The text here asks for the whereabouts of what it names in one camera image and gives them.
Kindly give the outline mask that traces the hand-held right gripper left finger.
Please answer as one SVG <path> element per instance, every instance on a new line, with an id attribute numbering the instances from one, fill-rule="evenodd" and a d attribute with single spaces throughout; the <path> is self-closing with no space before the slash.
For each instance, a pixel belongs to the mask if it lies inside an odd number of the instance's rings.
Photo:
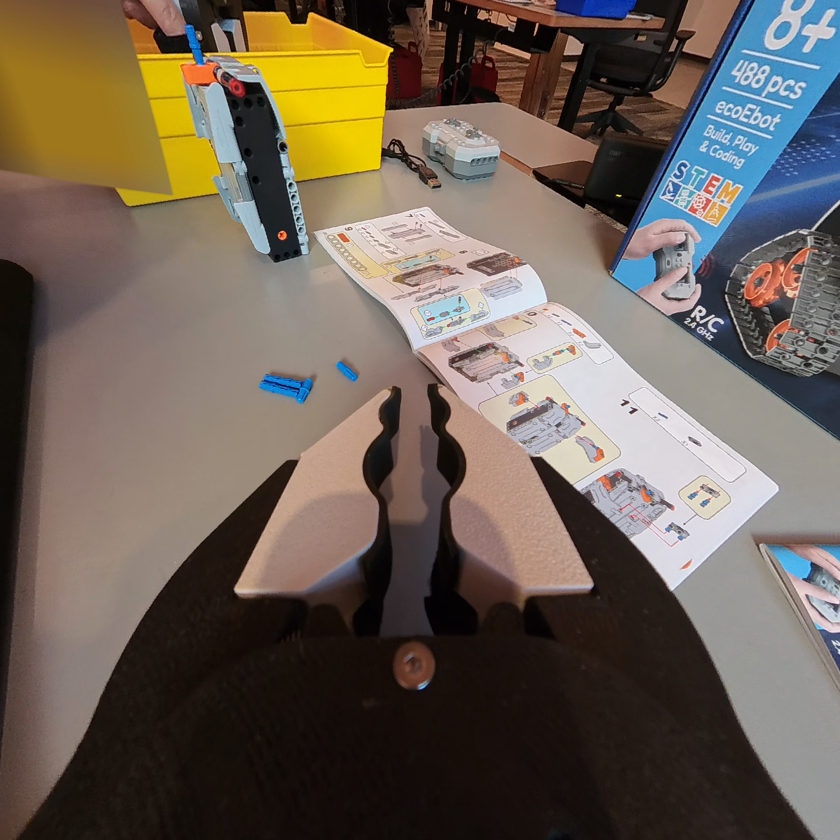
<path id="1" fill-rule="evenodd" d="M 239 577 L 240 597 L 285 596 L 338 608 L 377 636 L 392 575 L 382 483 L 393 469 L 401 390 L 379 392 L 303 452 Z"/>

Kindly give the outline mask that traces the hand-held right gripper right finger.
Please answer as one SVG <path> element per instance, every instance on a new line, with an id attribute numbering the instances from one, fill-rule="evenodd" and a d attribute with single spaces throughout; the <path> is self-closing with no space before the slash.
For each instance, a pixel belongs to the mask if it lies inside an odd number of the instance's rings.
<path id="1" fill-rule="evenodd" d="M 499 603 L 588 593 L 592 578 L 526 450 L 441 385 L 427 389 L 449 483 L 427 618 L 472 634 Z"/>

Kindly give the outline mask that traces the yellow plastic parts bin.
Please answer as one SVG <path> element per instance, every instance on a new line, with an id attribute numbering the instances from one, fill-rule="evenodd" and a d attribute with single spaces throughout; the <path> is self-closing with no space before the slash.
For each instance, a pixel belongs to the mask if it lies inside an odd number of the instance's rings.
<path id="1" fill-rule="evenodd" d="M 192 56 L 163 56 L 150 30 L 128 26 L 150 99 L 184 98 L 181 65 Z M 255 51 L 234 58 L 257 67 L 272 92 L 386 84 L 390 47 L 325 17 L 293 24 L 283 13 L 246 12 L 245 28 Z"/>

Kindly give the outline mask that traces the grey black robot body model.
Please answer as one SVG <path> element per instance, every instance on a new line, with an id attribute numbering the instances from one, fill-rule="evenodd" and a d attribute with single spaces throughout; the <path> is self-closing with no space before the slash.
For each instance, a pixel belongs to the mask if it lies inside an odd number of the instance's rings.
<path id="1" fill-rule="evenodd" d="M 287 135 L 259 70 L 231 56 L 182 65 L 196 136 L 209 140 L 213 178 L 234 221 L 274 262 L 309 252 Z"/>

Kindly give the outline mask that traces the instruction booklet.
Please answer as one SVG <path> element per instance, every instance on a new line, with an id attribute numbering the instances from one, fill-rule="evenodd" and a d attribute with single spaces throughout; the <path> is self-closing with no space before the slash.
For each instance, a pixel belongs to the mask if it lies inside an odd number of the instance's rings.
<path id="1" fill-rule="evenodd" d="M 778 487 L 636 373 L 535 269 L 429 207 L 319 243 L 465 403 L 574 485 L 670 587 Z"/>

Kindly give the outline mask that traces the person's left hand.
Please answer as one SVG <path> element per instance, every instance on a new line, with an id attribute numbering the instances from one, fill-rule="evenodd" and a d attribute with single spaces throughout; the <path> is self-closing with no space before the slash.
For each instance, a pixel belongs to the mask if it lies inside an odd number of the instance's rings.
<path id="1" fill-rule="evenodd" d="M 123 14 L 151 30 L 160 29 L 164 35 L 184 35 L 185 20 L 180 4 L 170 0 L 122 0 Z"/>

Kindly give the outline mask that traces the red bag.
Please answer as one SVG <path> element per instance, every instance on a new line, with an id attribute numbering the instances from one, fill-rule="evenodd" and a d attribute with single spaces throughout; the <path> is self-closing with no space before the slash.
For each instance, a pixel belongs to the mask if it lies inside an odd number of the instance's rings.
<path id="1" fill-rule="evenodd" d="M 471 66 L 469 88 L 459 103 L 499 102 L 498 71 L 493 56 L 483 56 Z"/>
<path id="2" fill-rule="evenodd" d="M 395 45 L 388 60 L 386 109 L 418 106 L 423 93 L 423 61 L 419 55 L 417 43 L 410 41 L 407 47 Z"/>

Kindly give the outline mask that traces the grey battery box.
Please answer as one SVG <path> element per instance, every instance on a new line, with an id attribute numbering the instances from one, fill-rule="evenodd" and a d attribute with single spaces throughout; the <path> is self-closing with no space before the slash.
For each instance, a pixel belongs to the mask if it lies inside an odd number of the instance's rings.
<path id="1" fill-rule="evenodd" d="M 470 123 L 446 119 L 426 125 L 423 153 L 454 177 L 473 181 L 495 174 L 501 149 L 495 138 Z"/>

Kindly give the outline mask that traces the blue closed booklet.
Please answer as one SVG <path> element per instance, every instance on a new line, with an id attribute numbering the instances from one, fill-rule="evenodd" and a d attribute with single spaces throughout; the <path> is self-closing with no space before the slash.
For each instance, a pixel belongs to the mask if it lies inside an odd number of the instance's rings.
<path id="1" fill-rule="evenodd" d="M 762 543 L 759 549 L 838 685 L 839 545 Z"/>

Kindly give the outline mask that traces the wooden table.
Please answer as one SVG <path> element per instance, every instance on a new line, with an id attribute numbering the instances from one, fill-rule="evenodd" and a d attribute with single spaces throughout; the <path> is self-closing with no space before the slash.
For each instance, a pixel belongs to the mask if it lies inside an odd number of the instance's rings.
<path id="1" fill-rule="evenodd" d="M 446 24 L 444 75 L 453 74 L 475 53 L 476 43 L 503 43 L 529 53 L 519 108 L 544 118 L 557 87 L 568 34 L 566 29 L 660 30 L 665 20 L 610 19 L 563 14 L 540 3 L 435 1 L 434 20 Z"/>

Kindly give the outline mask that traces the black electronic device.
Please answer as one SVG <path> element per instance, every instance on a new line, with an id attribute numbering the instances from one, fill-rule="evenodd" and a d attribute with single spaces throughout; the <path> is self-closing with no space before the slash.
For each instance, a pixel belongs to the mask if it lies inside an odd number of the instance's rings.
<path id="1" fill-rule="evenodd" d="M 535 179 L 580 207 L 590 205 L 628 224 L 667 149 L 660 140 L 607 134 L 593 162 L 573 161 L 533 170 Z"/>

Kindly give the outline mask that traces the black office chair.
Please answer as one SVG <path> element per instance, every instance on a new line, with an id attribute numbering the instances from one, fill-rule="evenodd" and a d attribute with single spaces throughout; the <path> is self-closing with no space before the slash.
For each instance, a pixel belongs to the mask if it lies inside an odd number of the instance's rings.
<path id="1" fill-rule="evenodd" d="M 585 138 L 603 136 L 608 129 L 644 134 L 617 108 L 626 98 L 650 98 L 669 79 L 685 43 L 694 34 L 679 28 L 687 4 L 687 1 L 638 2 L 635 12 L 664 18 L 665 26 L 659 31 L 594 29 L 583 32 L 585 49 L 595 46 L 593 65 L 584 71 L 585 83 L 589 88 L 613 95 L 607 109 L 574 120 L 591 123 Z"/>

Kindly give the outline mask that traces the blue robot kit box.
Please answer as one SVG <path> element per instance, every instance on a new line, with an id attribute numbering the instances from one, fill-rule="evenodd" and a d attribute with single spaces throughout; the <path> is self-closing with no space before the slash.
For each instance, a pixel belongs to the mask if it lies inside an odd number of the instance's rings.
<path id="1" fill-rule="evenodd" d="M 611 266 L 838 437 L 838 2 L 742 2 Z"/>

